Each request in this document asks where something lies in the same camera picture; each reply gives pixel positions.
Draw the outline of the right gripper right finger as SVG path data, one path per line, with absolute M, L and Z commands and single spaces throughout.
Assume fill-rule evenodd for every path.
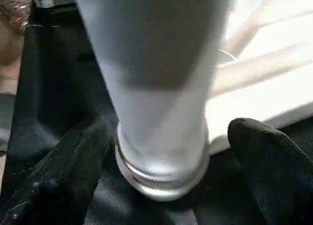
M 227 138 L 268 225 L 313 223 L 313 161 L 286 134 L 236 118 Z

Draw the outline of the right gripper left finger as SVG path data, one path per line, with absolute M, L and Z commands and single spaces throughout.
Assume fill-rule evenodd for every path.
M 0 223 L 82 225 L 116 125 L 98 116 L 69 130 L 0 208 Z

